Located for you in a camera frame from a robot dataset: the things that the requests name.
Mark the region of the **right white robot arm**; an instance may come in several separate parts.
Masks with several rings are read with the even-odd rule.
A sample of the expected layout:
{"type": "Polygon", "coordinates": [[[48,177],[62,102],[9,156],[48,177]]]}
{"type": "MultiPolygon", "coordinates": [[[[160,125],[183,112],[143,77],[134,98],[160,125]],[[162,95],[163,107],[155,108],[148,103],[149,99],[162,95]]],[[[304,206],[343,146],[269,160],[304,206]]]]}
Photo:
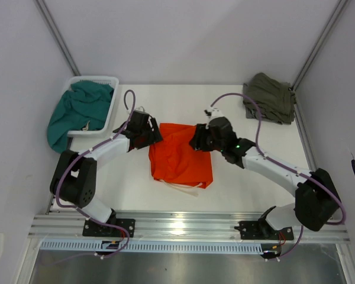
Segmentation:
{"type": "Polygon", "coordinates": [[[273,238],[279,230],[297,225],[319,231],[341,208],[326,170],[310,171],[270,157],[255,142],[238,138],[225,117],[197,124],[189,144],[195,151],[220,152],[228,163],[262,175],[294,197],[294,203],[273,206],[259,218],[258,231],[264,238],[273,238]]]}

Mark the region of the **orange shorts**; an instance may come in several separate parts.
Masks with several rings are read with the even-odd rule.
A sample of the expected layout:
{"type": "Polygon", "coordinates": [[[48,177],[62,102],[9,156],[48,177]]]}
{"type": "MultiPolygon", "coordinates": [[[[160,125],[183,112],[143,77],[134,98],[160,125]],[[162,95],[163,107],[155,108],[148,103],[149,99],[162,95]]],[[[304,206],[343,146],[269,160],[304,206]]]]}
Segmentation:
{"type": "Polygon", "coordinates": [[[161,123],[163,140],[149,148],[151,176],[155,180],[182,186],[207,188],[213,182],[211,154],[195,151],[189,142],[193,125],[161,123]]]}

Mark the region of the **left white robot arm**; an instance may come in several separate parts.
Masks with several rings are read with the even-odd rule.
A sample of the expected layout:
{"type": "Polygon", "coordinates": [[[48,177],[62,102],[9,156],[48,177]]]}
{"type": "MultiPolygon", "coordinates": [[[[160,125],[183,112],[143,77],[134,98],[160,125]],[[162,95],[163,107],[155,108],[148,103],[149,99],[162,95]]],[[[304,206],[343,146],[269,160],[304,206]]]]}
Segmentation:
{"type": "Polygon", "coordinates": [[[106,140],[79,152],[65,150],[50,184],[57,205],[73,208],[96,222],[95,228],[102,236],[113,235],[117,229],[116,212],[95,195],[98,169],[122,154],[162,140],[156,119],[135,110],[106,140]]]}

